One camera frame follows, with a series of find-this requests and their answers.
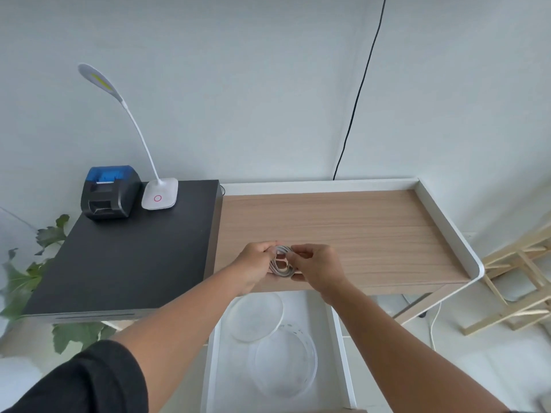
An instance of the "wood grain surface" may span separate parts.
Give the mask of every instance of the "wood grain surface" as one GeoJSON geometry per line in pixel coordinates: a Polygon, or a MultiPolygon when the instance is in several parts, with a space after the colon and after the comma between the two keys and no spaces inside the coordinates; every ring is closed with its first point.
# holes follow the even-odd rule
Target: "wood grain surface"
{"type": "MultiPolygon", "coordinates": [[[[355,285],[380,293],[469,280],[412,190],[225,196],[215,271],[247,243],[267,240],[330,244],[355,285]]],[[[271,277],[254,291],[309,288],[271,277]]]]}

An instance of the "person's right hand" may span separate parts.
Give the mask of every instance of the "person's right hand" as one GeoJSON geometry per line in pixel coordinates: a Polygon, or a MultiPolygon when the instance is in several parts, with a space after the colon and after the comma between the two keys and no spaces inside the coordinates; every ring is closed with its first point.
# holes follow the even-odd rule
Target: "person's right hand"
{"type": "Polygon", "coordinates": [[[302,274],[291,277],[294,281],[307,281],[312,288],[322,296],[335,288],[336,285],[347,282],[339,255],[329,245],[292,245],[293,252],[286,255],[287,261],[302,274]]]}

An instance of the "person's left hand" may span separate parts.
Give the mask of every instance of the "person's left hand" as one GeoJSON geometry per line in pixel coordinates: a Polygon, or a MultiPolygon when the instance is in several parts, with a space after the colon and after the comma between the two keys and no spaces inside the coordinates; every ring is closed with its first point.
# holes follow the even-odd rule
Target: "person's left hand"
{"type": "Polygon", "coordinates": [[[242,281],[242,294],[247,294],[269,272],[270,261],[276,256],[281,242],[252,242],[235,258],[228,269],[242,281]]]}

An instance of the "drawer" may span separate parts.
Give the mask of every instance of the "drawer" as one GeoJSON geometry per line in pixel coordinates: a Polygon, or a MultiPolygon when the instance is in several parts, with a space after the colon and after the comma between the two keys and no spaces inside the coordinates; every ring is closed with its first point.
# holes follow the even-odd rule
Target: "drawer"
{"type": "Polygon", "coordinates": [[[225,327],[230,305],[209,338],[201,413],[296,413],[356,408],[337,313],[315,291],[277,294],[284,303],[282,324],[298,326],[311,336],[316,347],[317,371],[312,385],[290,399],[264,395],[254,385],[247,367],[251,346],[237,342],[225,327]]]}

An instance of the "wooden desk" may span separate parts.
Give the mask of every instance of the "wooden desk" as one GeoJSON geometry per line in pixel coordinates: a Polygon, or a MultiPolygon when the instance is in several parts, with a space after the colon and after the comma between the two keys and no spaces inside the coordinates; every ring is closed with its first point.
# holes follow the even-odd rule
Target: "wooden desk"
{"type": "MultiPolygon", "coordinates": [[[[482,263],[417,180],[227,184],[215,272],[246,243],[327,243],[369,295],[421,294],[405,323],[478,279],[482,263]]],[[[289,278],[253,291],[305,290],[289,278]]]]}

